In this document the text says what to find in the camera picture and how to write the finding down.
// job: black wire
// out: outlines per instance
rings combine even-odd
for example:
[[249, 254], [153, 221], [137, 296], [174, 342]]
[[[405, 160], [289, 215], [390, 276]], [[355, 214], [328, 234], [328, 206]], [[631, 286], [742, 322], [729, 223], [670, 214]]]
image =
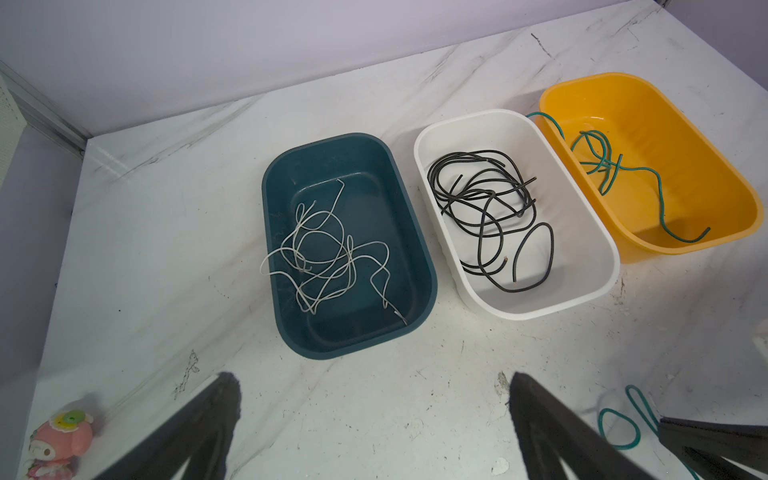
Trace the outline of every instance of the black wire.
[[[481, 154], [501, 155], [515, 170], [517, 177], [507, 171], [503, 161], [493, 157], [483, 157]], [[440, 174], [443, 168], [451, 164], [471, 164], [478, 162], [485, 162], [490, 165], [488, 168], [483, 168], [478, 173], [472, 175], [461, 188], [461, 190], [454, 192], [456, 186], [464, 177], [464, 175], [459, 175], [451, 188], [448, 190], [446, 190], [445, 187], [443, 187], [443, 185], [440, 183]], [[485, 177], [477, 180], [478, 177], [483, 174], [490, 174], [492, 177]], [[515, 165], [515, 162], [512, 161], [509, 156], [498, 150], [478, 150], [473, 152], [454, 152], [452, 154], [447, 154], [440, 157], [434, 164], [432, 164], [432, 166], [429, 167], [429, 171], [427, 172], [427, 180], [429, 182], [429, 186], [432, 188], [432, 193], [435, 195], [438, 206], [440, 207], [440, 214], [447, 215], [453, 219], [453, 221], [460, 229], [478, 239], [478, 262], [476, 265], [472, 265], [470, 263], [461, 261], [464, 271], [471, 275], [484, 276], [490, 280], [491, 283], [496, 285], [500, 290], [504, 290], [505, 292], [509, 293], [524, 292], [541, 285], [552, 271], [552, 260], [554, 259], [554, 231], [552, 230], [551, 225], [546, 222], [540, 222], [534, 225], [536, 221], [536, 199], [531, 197], [531, 192], [528, 191], [528, 185], [536, 180], [536, 177], [532, 177], [530, 180], [525, 181], [523, 181], [522, 178], [523, 176], [520, 174], [520, 170], [518, 169], [518, 166]], [[490, 188], [480, 187], [480, 185], [491, 182], [507, 183], [509, 184], [510, 188], [508, 190], [497, 192]], [[517, 194], [517, 196], [522, 201], [522, 207], [515, 209], [512, 205], [509, 204], [508, 201], [503, 199], [505, 195], [509, 194]], [[480, 208], [478, 205], [471, 203], [472, 201], [476, 200], [486, 200], [486, 202], [483, 207]], [[488, 212], [488, 208], [491, 206], [491, 203], [493, 203], [494, 200], [504, 206], [509, 214], [506, 214], [500, 218], [495, 218], [493, 215], [491, 215]], [[473, 223], [469, 220], [457, 217], [453, 211], [454, 204], [464, 205], [466, 207], [472, 208], [473, 210], [477, 210], [480, 213], [480, 222]], [[525, 211], [528, 209], [531, 209], [532, 215], [531, 221], [528, 222], [527, 225], [524, 227], [511, 228], [509, 230], [504, 230], [502, 228], [501, 222], [509, 220], [513, 217], [522, 218], [525, 214]], [[486, 232], [486, 227], [494, 227], [495, 229], [491, 232]], [[549, 263], [547, 265], [547, 271], [544, 273], [544, 276], [533, 285], [523, 288], [509, 289], [500, 285], [498, 282], [496, 282], [496, 280], [492, 278], [492, 275], [495, 275], [504, 269], [504, 267], [507, 265], [508, 258], [504, 257], [501, 266], [492, 272], [488, 272], [485, 268], [494, 263], [502, 254], [502, 250], [504, 249], [504, 236], [510, 233], [517, 233], [525, 230], [528, 231], [525, 234], [525, 237], [523, 237], [522, 242], [520, 242], [517, 252], [515, 252], [515, 258], [512, 260], [512, 281], [517, 282], [518, 258], [520, 257], [520, 252], [523, 250], [523, 246], [525, 245], [525, 242], [528, 241], [528, 238], [531, 236], [531, 234], [534, 233], [539, 227], [547, 227], [549, 229], [550, 238]], [[496, 248], [496, 252], [494, 253], [493, 257], [489, 261], [483, 263], [483, 240], [493, 237], [498, 237], [498, 247]]]

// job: wire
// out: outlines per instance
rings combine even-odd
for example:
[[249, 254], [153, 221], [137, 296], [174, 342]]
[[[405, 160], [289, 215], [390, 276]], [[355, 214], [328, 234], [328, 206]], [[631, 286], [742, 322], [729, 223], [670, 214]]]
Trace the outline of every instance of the wire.
[[[270, 276], [272, 275], [286, 276], [288, 280], [293, 284], [293, 288], [296, 289], [296, 302], [299, 304], [299, 308], [301, 309], [301, 311], [310, 312], [313, 315], [315, 315], [317, 314], [317, 307], [318, 305], [321, 304], [321, 302], [338, 298], [342, 296], [344, 293], [348, 292], [353, 286], [355, 286], [355, 283], [357, 282], [357, 266], [355, 265], [355, 262], [357, 260], [361, 260], [364, 258], [368, 260], [372, 260], [374, 263], [376, 263], [379, 266], [379, 268], [375, 272], [373, 272], [373, 275], [371, 275], [369, 281], [373, 289], [376, 291], [376, 293], [382, 298], [382, 306], [384, 307], [384, 309], [386, 309], [388, 306], [391, 306], [392, 310], [394, 310], [395, 314], [402, 320], [402, 322], [408, 325], [406, 318], [385, 297], [386, 287], [387, 285], [389, 285], [389, 277], [390, 277], [389, 270], [387, 270], [386, 268], [386, 264], [389, 262], [389, 247], [387, 246], [386, 243], [379, 242], [379, 241], [368, 242], [368, 243], [364, 243], [363, 245], [358, 245], [357, 247], [355, 247], [355, 242], [354, 242], [354, 239], [352, 238], [352, 235], [347, 235], [345, 237], [344, 224], [333, 213], [333, 211], [336, 209], [336, 204], [339, 202], [339, 197], [341, 197], [341, 193], [344, 191], [344, 182], [342, 182], [340, 179], [336, 179], [336, 181], [338, 181], [341, 184], [341, 188], [339, 189], [339, 193], [336, 195], [336, 199], [333, 201], [333, 205], [331, 206], [331, 209], [319, 210], [314, 214], [310, 214], [312, 209], [317, 204], [317, 201], [313, 201], [309, 208], [306, 208], [304, 204], [297, 205], [296, 206], [296, 228], [294, 228], [293, 231], [289, 233], [287, 237], [285, 237], [285, 239], [280, 243], [280, 247], [276, 248], [275, 250], [272, 250], [266, 255], [266, 257], [264, 257], [264, 260], [262, 260], [261, 265], [259, 266], [259, 271], [262, 272], [264, 264], [272, 255], [280, 252], [280, 255], [283, 257], [283, 259], [294, 270], [298, 271], [299, 273], [306, 273], [310, 275], [308, 279], [304, 280], [301, 283], [297, 283], [289, 273], [283, 272], [282, 270], [276, 270], [274, 272], [267, 273], [267, 275], [270, 275]], [[325, 215], [325, 219], [320, 223], [320, 225], [318, 225], [317, 227], [307, 226], [307, 223], [310, 220], [322, 215]], [[341, 229], [341, 235], [340, 235], [341, 240], [335, 237], [334, 235], [332, 235], [331, 233], [328, 233], [325, 230], [321, 230], [321, 228], [325, 226], [328, 220], [331, 220], [331, 219], [336, 221], [336, 223], [339, 225]], [[333, 258], [325, 258], [320, 260], [308, 259], [303, 253], [301, 253], [301, 247], [302, 245], [304, 245], [304, 240], [306, 240], [308, 237], [312, 235], [320, 235], [320, 236], [324, 236], [332, 239], [336, 243], [336, 245], [339, 246], [339, 249], [336, 251], [336, 255]], [[354, 255], [354, 253], [357, 250], [360, 250], [364, 247], [369, 247], [372, 245], [384, 246], [386, 255], [383, 262], [379, 261], [377, 258], [375, 258], [372, 255], [365, 255], [365, 254]], [[290, 258], [291, 255], [286, 255], [287, 253], [292, 253], [293, 259]], [[322, 270], [317, 273], [313, 273], [312, 268], [314, 267], [320, 267], [322, 268]], [[384, 272], [384, 274], [386, 275], [386, 280], [384, 280], [383, 288], [379, 290], [379, 288], [374, 284], [373, 279], [377, 275], [379, 275], [381, 272]], [[326, 289], [329, 287], [329, 284], [333, 280], [339, 279], [345, 275], [347, 277], [346, 286], [333, 290], [330, 293], [326, 293]], [[319, 288], [318, 293], [315, 296], [312, 296], [312, 295], [309, 295], [304, 289], [307, 288], [312, 282], [315, 282], [315, 280], [322, 280], [322, 286]]]
[[[517, 177], [507, 171], [504, 161], [493, 157], [483, 156], [481, 154], [496, 154], [502, 156], [504, 159], [506, 159], [506, 161], [510, 163], [515, 173], [517, 174]], [[458, 191], [455, 190], [458, 186], [458, 183], [464, 177], [463, 174], [459, 175], [458, 178], [453, 182], [453, 185], [447, 190], [440, 183], [441, 173], [447, 166], [452, 164], [473, 163], [483, 163], [485, 165], [483, 165], [483, 168], [480, 171], [473, 174], [464, 183], [464, 185], [458, 189]], [[530, 180], [523, 181], [520, 170], [518, 169], [517, 165], [515, 165], [515, 162], [512, 161], [512, 159], [507, 154], [504, 154], [498, 150], [478, 150], [473, 152], [454, 152], [452, 154], [447, 154], [440, 157], [429, 167], [429, 171], [427, 172], [427, 179], [430, 187], [432, 188], [432, 192], [435, 195], [435, 199], [437, 200], [438, 207], [440, 207], [440, 214], [447, 215], [448, 217], [452, 218], [460, 229], [478, 239], [477, 264], [467, 263], [463, 260], [461, 261], [462, 267], [466, 273], [471, 275], [484, 276], [497, 288], [508, 293], [519, 293], [530, 290], [536, 286], [541, 285], [547, 279], [549, 273], [552, 270], [552, 260], [554, 259], [554, 231], [552, 230], [552, 226], [546, 222], [540, 222], [534, 225], [534, 222], [536, 221], [536, 199], [531, 197], [531, 193], [528, 191], [528, 185], [536, 180], [536, 177], [532, 177]], [[508, 184], [509, 188], [499, 192], [493, 190], [487, 185], [484, 185], [490, 183]], [[522, 202], [522, 206], [519, 208], [514, 208], [510, 204], [514, 202], [505, 197], [507, 195], [512, 195], [513, 198], [516, 196]], [[485, 200], [485, 203], [482, 207], [472, 203], [473, 201], [476, 202], [478, 200]], [[503, 213], [499, 218], [491, 215], [488, 212], [489, 207], [494, 202], [503, 206]], [[455, 204], [464, 205], [470, 207], [476, 212], [479, 212], [479, 223], [475, 223], [477, 220], [474, 215], [472, 219], [463, 219], [460, 215], [457, 215], [453, 208]], [[523, 227], [514, 226], [508, 228], [507, 230], [505, 230], [505, 228], [502, 226], [502, 222], [506, 220], [512, 220], [515, 217], [522, 218], [526, 214], [526, 211], [529, 209], [532, 212], [532, 215], [531, 220], [527, 225]], [[495, 275], [504, 269], [508, 263], [508, 258], [504, 257], [501, 265], [493, 269], [493, 271], [489, 272], [486, 269], [501, 256], [504, 249], [504, 237], [510, 233], [517, 233], [526, 230], [528, 231], [523, 237], [522, 242], [520, 242], [520, 245], [515, 252], [515, 257], [512, 260], [512, 282], [516, 283], [518, 281], [517, 270], [520, 253], [523, 250], [523, 246], [528, 241], [528, 238], [530, 238], [530, 236], [540, 227], [546, 227], [549, 230], [550, 237], [549, 262], [544, 276], [538, 282], [529, 286], [523, 286], [520, 288], [507, 288], [502, 286], [492, 277], [492, 275]], [[483, 262], [483, 240], [486, 238], [496, 237], [498, 238], [498, 246], [496, 247], [495, 253], [490, 260]]]
[[[645, 413], [647, 413], [648, 416], [646, 416], [645, 413], [643, 413], [643, 409], [641, 409], [640, 406], [637, 404], [637, 402], [634, 401], [634, 398], [632, 398], [631, 392], [633, 392], [633, 391], [636, 392], [637, 396], [640, 397], [640, 400], [642, 401], [643, 406], [645, 407]], [[645, 424], [648, 425], [648, 428], [654, 433], [654, 435], [656, 435], [656, 437], [658, 437], [659, 436], [659, 421], [656, 418], [656, 416], [654, 415], [654, 411], [650, 408], [650, 405], [648, 405], [648, 401], [645, 399], [645, 395], [643, 395], [643, 393], [640, 391], [640, 389], [637, 388], [634, 385], [627, 385], [626, 387], [624, 387], [624, 393], [627, 394], [627, 397], [629, 398], [630, 403], [634, 407], [635, 411], [638, 414], [640, 414], [640, 417], [643, 419]], [[626, 420], [627, 422], [629, 422], [630, 425], [632, 425], [632, 427], [634, 428], [634, 440], [632, 440], [632, 442], [629, 442], [629, 443], [624, 444], [624, 445], [622, 445], [622, 444], [618, 444], [617, 445], [617, 444], [608, 442], [608, 438], [605, 436], [605, 430], [603, 429], [603, 417], [605, 416], [606, 413], [613, 413], [614, 415], [616, 415], [620, 419]], [[624, 415], [622, 413], [619, 413], [619, 412], [617, 412], [616, 410], [613, 410], [613, 409], [602, 409], [600, 411], [600, 414], [598, 415], [598, 431], [600, 432], [600, 436], [603, 438], [603, 440], [608, 442], [608, 444], [610, 446], [614, 447], [617, 450], [633, 449], [637, 445], [640, 444], [640, 439], [641, 439], [640, 427], [637, 426], [637, 423], [635, 423], [634, 420], [630, 419], [626, 415]], [[696, 480], [699, 480], [699, 476], [696, 475], [696, 472], [691, 467], [689, 467], [688, 465], [685, 465], [684, 463], [683, 463], [683, 466], [685, 466], [685, 468], [688, 469], [688, 472]]]
[[[560, 136], [563, 137], [563, 140], [565, 140], [565, 133], [563, 133], [563, 129], [560, 127], [560, 124], [552, 118], [550, 115], [541, 112], [541, 111], [535, 111], [532, 114], [526, 115], [526, 117], [533, 117], [534, 115], [541, 115], [542, 117], [548, 119], [552, 124], [555, 125], [555, 127], [558, 128], [558, 131], [560, 132]], [[664, 206], [664, 190], [661, 186], [661, 176], [657, 171], [655, 171], [653, 168], [650, 167], [625, 167], [621, 164], [621, 161], [624, 159], [624, 155], [620, 154], [616, 162], [613, 162], [611, 160], [611, 155], [613, 153], [613, 150], [611, 149], [611, 142], [608, 141], [608, 138], [605, 136], [605, 134], [598, 130], [589, 130], [589, 131], [579, 131], [579, 136], [576, 137], [576, 140], [574, 140], [573, 144], [571, 144], [571, 151], [573, 151], [576, 148], [576, 145], [581, 141], [581, 139], [584, 138], [587, 142], [587, 146], [589, 146], [590, 151], [592, 154], [599, 160], [598, 162], [580, 162], [582, 165], [590, 165], [594, 167], [592, 170], [589, 170], [587, 172], [587, 175], [592, 175], [594, 173], [604, 173], [605, 172], [605, 178], [603, 179], [603, 182], [600, 184], [600, 187], [598, 187], [598, 192], [600, 192], [600, 195], [605, 196], [609, 191], [611, 191], [611, 188], [614, 186], [614, 182], [616, 181], [616, 176], [618, 175], [620, 170], [627, 170], [627, 171], [639, 171], [639, 170], [646, 170], [651, 172], [652, 174], [656, 175], [656, 180], [658, 182], [658, 188], [659, 188], [659, 221], [661, 224], [661, 227], [664, 229], [665, 232], [670, 234], [675, 240], [679, 240], [681, 242], [685, 243], [696, 243], [703, 239], [709, 232], [712, 230], [710, 227], [707, 227], [704, 232], [702, 232], [701, 235], [694, 238], [693, 240], [686, 240], [682, 237], [679, 237], [675, 233], [672, 232], [672, 230], [667, 227], [667, 222], [664, 220], [665, 216], [665, 206]], [[602, 154], [599, 154], [592, 144], [592, 140], [596, 140], [600, 142], [600, 146], [602, 147]]]

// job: white table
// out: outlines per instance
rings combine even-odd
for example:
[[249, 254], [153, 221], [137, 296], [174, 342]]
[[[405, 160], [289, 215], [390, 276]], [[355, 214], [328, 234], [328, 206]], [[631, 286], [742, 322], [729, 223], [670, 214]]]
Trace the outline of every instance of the white table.
[[[768, 230], [622, 266], [589, 304], [491, 321], [458, 298], [417, 188], [412, 146], [426, 125], [534, 111], [547, 87], [605, 71], [658, 86], [768, 199], [768, 92], [651, 0], [92, 139], [28, 433], [64, 405], [90, 409], [101, 434], [77, 478], [92, 478], [228, 370], [243, 391], [229, 478], [487, 478], [498, 458], [510, 464], [502, 478], [524, 478], [500, 384], [522, 371], [592, 425], [602, 406], [635, 418], [644, 440], [629, 457], [686, 478], [624, 386], [663, 415], [768, 423], [768, 369], [750, 342], [768, 317]], [[283, 151], [351, 131], [391, 147], [438, 299], [404, 337], [312, 361], [279, 337], [258, 273], [260, 182]], [[185, 375], [193, 351], [199, 371]]]

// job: plush toy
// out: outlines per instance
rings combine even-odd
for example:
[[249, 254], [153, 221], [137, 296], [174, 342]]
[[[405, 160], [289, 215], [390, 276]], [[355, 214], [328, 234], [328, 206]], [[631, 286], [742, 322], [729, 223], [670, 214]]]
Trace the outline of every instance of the plush toy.
[[28, 478], [71, 480], [70, 461], [83, 456], [91, 447], [93, 417], [82, 410], [71, 410], [51, 417], [32, 433], [29, 452], [34, 459]]

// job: yellow plastic bin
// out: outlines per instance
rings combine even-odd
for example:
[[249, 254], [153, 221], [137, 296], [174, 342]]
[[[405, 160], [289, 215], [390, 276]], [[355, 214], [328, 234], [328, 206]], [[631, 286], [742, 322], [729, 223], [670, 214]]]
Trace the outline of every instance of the yellow plastic bin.
[[[679, 255], [744, 238], [763, 222], [763, 204], [752, 186], [726, 158], [652, 84], [642, 78], [607, 73], [556, 84], [541, 96], [539, 108], [562, 126], [565, 140], [546, 118], [535, 122], [557, 152], [614, 238], [622, 263], [656, 255]], [[624, 167], [650, 167], [664, 185], [664, 219], [674, 239], [660, 225], [656, 176], [621, 171], [605, 196], [603, 174], [587, 175], [580, 162], [594, 162], [585, 141], [571, 152], [579, 131], [599, 130], [611, 142], [613, 159], [624, 154]]]

